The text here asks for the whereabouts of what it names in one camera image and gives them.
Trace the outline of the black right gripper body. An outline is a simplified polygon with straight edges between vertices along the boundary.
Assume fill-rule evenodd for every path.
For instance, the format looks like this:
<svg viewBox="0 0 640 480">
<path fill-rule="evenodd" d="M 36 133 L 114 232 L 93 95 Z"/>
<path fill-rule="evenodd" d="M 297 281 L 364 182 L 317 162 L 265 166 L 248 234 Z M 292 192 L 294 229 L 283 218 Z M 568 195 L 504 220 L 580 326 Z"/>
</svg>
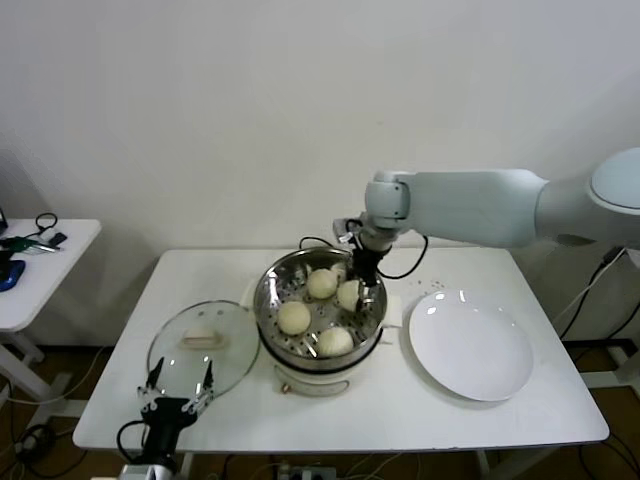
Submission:
<svg viewBox="0 0 640 480">
<path fill-rule="evenodd" d="M 376 251 L 364 247 L 353 249 L 351 260 L 356 272 L 354 280 L 363 281 L 365 284 L 375 284 L 377 282 L 378 265 L 385 256 L 385 251 Z"/>
</svg>

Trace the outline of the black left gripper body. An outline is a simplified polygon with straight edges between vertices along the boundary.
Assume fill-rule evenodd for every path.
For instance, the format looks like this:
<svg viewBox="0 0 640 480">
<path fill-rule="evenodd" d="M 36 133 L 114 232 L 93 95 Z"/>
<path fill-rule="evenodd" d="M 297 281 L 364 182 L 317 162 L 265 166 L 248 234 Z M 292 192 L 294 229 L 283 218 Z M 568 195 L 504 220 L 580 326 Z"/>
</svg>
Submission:
<svg viewBox="0 0 640 480">
<path fill-rule="evenodd" d="M 147 464 L 174 464 L 181 432 L 196 423 L 198 414 L 186 398 L 161 397 L 142 413 L 148 427 L 140 461 Z"/>
</svg>

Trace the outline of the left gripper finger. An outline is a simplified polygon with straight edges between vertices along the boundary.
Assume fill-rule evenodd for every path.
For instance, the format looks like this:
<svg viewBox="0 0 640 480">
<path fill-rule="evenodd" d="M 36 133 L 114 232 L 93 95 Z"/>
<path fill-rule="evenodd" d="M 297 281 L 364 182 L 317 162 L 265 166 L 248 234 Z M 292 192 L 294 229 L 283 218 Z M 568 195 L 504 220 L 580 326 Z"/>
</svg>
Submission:
<svg viewBox="0 0 640 480">
<path fill-rule="evenodd" d="M 148 372 L 145 383 L 138 387 L 138 399 L 141 402 L 142 408 L 151 408 L 158 398 L 165 396 L 163 390 L 158 387 L 163 365 L 164 358 L 161 357 Z"/>
<path fill-rule="evenodd" d="M 203 412 L 213 401 L 214 393 L 213 361 L 207 363 L 204 378 L 195 387 L 194 396 L 182 407 L 183 412 Z"/>
</svg>

